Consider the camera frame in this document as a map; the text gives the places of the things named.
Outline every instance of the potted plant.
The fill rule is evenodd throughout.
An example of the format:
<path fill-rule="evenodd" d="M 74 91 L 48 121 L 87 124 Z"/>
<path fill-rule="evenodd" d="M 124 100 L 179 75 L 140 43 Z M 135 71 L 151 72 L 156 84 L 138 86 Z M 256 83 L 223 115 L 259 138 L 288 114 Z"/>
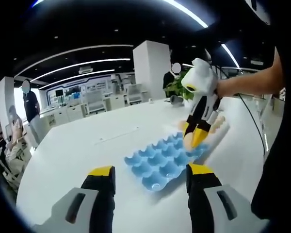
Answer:
<path fill-rule="evenodd" d="M 184 78 L 188 71 L 189 70 L 182 71 L 178 78 L 175 78 L 175 80 L 172 83 L 168 84 L 166 87 L 166 92 L 168 93 L 170 91 L 173 91 L 177 96 L 182 96 L 184 99 L 184 105 L 190 107 L 193 102 L 192 100 L 194 94 L 185 89 L 181 84 L 182 79 Z"/>

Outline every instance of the blue egg tray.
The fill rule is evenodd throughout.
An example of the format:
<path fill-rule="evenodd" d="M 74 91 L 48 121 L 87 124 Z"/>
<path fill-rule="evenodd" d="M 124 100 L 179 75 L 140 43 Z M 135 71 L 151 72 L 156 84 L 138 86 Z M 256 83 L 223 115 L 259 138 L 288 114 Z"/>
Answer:
<path fill-rule="evenodd" d="M 207 144 L 201 143 L 192 152 L 187 152 L 183 147 L 182 133 L 177 133 L 159 140 L 156 145 L 148 145 L 145 150 L 136 151 L 124 160 L 146 189 L 160 191 L 208 148 Z"/>

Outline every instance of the black cable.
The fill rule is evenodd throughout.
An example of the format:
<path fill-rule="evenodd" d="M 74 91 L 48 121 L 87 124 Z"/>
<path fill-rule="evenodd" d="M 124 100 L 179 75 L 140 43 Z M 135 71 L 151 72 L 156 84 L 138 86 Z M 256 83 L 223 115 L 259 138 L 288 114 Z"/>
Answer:
<path fill-rule="evenodd" d="M 264 146 L 264 142 L 263 142 L 262 134 L 261 134 L 261 132 L 260 132 L 260 130 L 259 130 L 259 128 L 258 128 L 258 125 L 257 125 L 256 121 L 254 120 L 254 118 L 253 118 L 253 116 L 252 116 L 252 113 L 251 113 L 251 111 L 249 110 L 247 104 L 245 103 L 245 101 L 243 100 L 243 98 L 241 97 L 240 94 L 238 94 L 238 96 L 241 98 L 242 102 L 244 103 L 245 107 L 247 108 L 247 110 L 248 110 L 248 112 L 249 112 L 249 114 L 250 114 L 250 116 L 251 116 L 251 118 L 252 118 L 252 120 L 253 120 L 253 122 L 254 122 L 256 128 L 257 128 L 257 131 L 258 131 L 258 133 L 259 133 L 259 135 L 260 135 L 261 142 L 262 142 L 262 145 L 263 145 L 263 157 L 265 157 L 265 146 Z"/>

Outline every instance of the white pillar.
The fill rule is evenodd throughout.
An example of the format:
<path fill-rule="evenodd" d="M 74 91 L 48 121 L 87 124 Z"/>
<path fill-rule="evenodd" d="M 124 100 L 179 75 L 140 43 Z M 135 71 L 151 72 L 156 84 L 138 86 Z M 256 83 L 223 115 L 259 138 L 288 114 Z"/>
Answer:
<path fill-rule="evenodd" d="M 0 122 L 4 138 L 7 138 L 5 127 L 9 124 L 9 108 L 15 105 L 14 78 L 4 77 L 0 81 Z"/>
<path fill-rule="evenodd" d="M 163 78 L 170 68 L 169 46 L 146 40 L 133 50 L 135 79 L 154 100 L 166 97 Z"/>
<path fill-rule="evenodd" d="M 47 91 L 39 90 L 41 106 L 40 109 L 46 109 L 48 107 Z"/>

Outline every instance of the air conditioner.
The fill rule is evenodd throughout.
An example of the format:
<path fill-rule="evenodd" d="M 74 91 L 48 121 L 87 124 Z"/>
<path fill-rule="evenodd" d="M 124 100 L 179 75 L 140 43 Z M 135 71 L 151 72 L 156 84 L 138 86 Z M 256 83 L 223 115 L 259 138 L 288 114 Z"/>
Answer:
<path fill-rule="evenodd" d="M 86 73 L 90 73 L 90 72 L 93 72 L 93 68 L 91 68 L 90 66 L 80 67 L 80 69 L 79 69 L 79 74 L 86 74 Z"/>

